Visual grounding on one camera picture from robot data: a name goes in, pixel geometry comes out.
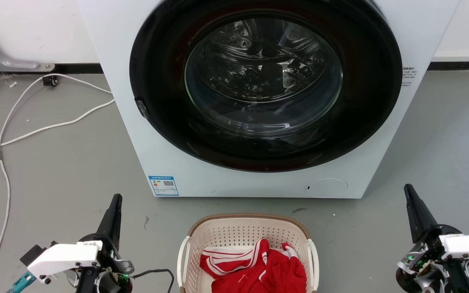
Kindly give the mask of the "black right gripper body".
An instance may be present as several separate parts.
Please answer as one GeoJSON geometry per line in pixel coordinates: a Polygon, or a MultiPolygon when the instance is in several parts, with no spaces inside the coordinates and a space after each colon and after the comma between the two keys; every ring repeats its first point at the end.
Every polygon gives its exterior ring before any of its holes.
{"type": "Polygon", "coordinates": [[[449,225],[410,225],[414,246],[398,262],[396,281],[406,293],[469,293],[467,235],[449,225]]]}

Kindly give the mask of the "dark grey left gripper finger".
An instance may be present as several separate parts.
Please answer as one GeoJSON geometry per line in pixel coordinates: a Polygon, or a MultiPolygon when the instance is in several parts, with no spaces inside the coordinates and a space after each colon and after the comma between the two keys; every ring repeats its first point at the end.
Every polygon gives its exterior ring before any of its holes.
{"type": "Polygon", "coordinates": [[[112,244],[115,250],[118,250],[120,245],[122,203],[122,195],[114,194],[96,232],[97,240],[107,245],[112,244]]]}

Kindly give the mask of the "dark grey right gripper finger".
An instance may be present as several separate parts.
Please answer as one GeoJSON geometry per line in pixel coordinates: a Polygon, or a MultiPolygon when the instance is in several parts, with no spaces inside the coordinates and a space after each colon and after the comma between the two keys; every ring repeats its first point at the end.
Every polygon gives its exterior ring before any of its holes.
{"type": "Polygon", "coordinates": [[[404,193],[412,242],[432,244],[439,230],[437,221],[411,184],[404,186],[404,193]]]}

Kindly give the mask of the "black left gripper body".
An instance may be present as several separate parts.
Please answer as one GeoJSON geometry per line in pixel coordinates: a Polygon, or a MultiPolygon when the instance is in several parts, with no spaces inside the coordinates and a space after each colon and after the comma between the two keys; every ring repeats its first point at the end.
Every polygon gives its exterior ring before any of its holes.
{"type": "Polygon", "coordinates": [[[120,234],[90,234],[78,244],[99,244],[96,260],[90,265],[77,265],[76,293],[132,293],[129,275],[134,272],[131,261],[119,254],[120,234]]]}

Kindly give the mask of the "beige perforated laundry basket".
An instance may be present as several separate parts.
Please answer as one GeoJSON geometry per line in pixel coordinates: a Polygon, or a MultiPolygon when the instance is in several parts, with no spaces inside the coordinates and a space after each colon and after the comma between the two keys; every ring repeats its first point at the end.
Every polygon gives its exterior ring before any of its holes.
{"type": "Polygon", "coordinates": [[[307,274],[306,293],[318,293],[320,262],[307,228],[290,217],[255,213],[214,214],[190,228],[178,252],[180,293],[211,293],[213,279],[199,267],[205,248],[249,249],[259,239],[267,239],[272,249],[280,249],[282,243],[290,244],[307,274]]]}

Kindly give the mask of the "blue energy label sticker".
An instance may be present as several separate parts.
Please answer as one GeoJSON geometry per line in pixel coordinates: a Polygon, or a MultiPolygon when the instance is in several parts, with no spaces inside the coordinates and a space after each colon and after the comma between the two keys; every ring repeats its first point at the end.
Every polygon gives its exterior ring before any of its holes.
{"type": "Polygon", "coordinates": [[[148,180],[155,197],[179,196],[173,176],[149,176],[148,180]]]}

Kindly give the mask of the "white front-loading washing machine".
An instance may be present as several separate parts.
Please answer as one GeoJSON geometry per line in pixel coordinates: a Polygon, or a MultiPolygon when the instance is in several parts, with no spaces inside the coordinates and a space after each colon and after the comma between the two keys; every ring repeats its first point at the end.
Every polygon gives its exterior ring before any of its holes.
{"type": "Polygon", "coordinates": [[[403,67],[418,73],[402,87],[379,130],[362,145],[311,168],[276,173],[239,171],[194,158],[166,141],[138,111],[129,74],[131,51],[145,20],[163,0],[77,0],[103,73],[115,98],[141,167],[149,176],[173,176],[179,197],[313,198],[312,181],[336,178],[348,189],[336,198],[360,199],[430,65],[461,0],[372,0],[385,15],[400,46],[403,67]]]}

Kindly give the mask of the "teal connector piece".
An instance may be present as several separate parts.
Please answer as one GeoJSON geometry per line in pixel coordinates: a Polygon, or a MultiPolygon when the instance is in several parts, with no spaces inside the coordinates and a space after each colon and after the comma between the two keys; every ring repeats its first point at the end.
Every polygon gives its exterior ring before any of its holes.
{"type": "Polygon", "coordinates": [[[37,278],[32,273],[26,271],[18,280],[13,282],[11,288],[6,293],[22,293],[24,289],[33,284],[36,280],[37,278]]]}

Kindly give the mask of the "round white filter cover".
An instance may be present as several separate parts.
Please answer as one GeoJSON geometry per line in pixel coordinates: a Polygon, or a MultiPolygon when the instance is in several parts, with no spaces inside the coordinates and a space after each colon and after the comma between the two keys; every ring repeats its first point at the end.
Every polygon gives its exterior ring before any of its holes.
{"type": "Polygon", "coordinates": [[[323,178],[310,182],[305,192],[313,198],[336,198],[345,193],[348,184],[336,178],[323,178]]]}

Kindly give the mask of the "small printed text label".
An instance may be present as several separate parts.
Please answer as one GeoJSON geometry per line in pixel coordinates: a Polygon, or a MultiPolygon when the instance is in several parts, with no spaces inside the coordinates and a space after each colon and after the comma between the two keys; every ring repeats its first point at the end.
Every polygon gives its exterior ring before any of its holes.
{"type": "Polygon", "coordinates": [[[413,85],[418,71],[414,67],[403,67],[402,69],[402,87],[409,87],[413,85]]]}

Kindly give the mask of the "red garment with white stripes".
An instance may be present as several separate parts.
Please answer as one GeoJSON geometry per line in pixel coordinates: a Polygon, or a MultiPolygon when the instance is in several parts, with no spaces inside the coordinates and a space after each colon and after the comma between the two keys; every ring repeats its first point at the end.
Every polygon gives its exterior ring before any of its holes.
{"type": "Polygon", "coordinates": [[[307,275],[296,251],[266,239],[253,247],[207,247],[200,267],[213,278],[212,293],[306,293],[307,275]]]}

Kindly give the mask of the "round black washer door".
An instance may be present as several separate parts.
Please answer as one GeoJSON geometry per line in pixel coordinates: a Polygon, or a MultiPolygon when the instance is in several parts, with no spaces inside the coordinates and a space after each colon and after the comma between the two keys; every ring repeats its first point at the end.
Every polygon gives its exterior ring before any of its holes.
{"type": "Polygon", "coordinates": [[[136,36],[129,74],[174,147],[276,173],[372,137],[398,102],[402,69],[372,0],[163,0],[136,36]]]}

